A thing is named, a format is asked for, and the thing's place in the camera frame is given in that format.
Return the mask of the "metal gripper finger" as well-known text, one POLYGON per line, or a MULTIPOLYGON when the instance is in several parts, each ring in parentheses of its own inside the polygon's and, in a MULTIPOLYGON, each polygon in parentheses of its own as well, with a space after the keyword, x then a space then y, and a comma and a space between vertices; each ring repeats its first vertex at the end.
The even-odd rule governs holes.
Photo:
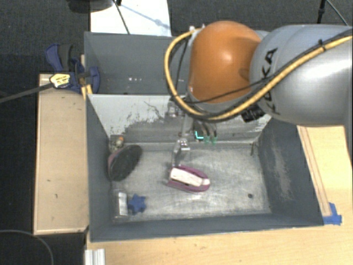
POLYGON ((179 141, 178 165, 181 165, 181 163, 186 159, 190 153, 190 150, 191 148, 188 141, 179 141))
POLYGON ((172 167, 180 165, 181 160, 181 141, 177 140, 172 152, 172 167))

